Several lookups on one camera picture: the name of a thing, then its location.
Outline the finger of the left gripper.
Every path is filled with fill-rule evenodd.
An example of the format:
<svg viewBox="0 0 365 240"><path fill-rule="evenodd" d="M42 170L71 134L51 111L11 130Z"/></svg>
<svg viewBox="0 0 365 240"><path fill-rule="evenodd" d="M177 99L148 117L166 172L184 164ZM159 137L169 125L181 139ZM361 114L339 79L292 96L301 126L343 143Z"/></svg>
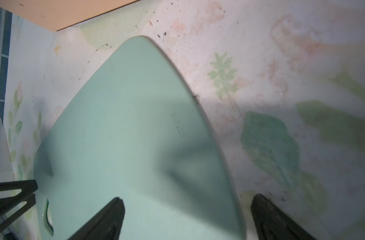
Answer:
<svg viewBox="0 0 365 240"><path fill-rule="evenodd" d="M36 204L35 192L38 190L38 185L35 180L0 183L0 192L11 190L21 192L12 197L0 198L0 219L20 203L25 205L0 224L0 233Z"/></svg>

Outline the green cutting board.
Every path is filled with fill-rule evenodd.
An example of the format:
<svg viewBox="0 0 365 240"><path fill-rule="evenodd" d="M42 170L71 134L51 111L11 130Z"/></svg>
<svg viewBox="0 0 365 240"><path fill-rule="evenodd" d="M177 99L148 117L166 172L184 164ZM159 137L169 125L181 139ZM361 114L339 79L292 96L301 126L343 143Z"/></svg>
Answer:
<svg viewBox="0 0 365 240"><path fill-rule="evenodd" d="M243 240L224 156L191 91L147 37L125 41L34 160L41 239L66 240L113 198L122 240Z"/></svg>

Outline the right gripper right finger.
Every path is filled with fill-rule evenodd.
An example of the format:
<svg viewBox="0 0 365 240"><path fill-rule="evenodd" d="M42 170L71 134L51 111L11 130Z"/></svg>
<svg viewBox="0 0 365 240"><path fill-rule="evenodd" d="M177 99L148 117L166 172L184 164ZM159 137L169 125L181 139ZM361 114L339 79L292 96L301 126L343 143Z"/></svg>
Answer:
<svg viewBox="0 0 365 240"><path fill-rule="evenodd" d="M262 194L253 197L250 209L260 240L315 240Z"/></svg>

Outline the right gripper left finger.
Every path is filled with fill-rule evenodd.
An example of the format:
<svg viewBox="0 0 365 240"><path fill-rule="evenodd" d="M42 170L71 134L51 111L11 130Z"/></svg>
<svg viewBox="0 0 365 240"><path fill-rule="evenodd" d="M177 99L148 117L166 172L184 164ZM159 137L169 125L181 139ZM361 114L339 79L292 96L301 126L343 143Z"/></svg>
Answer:
<svg viewBox="0 0 365 240"><path fill-rule="evenodd" d="M69 240L118 240L125 216L122 199L113 198Z"/></svg>

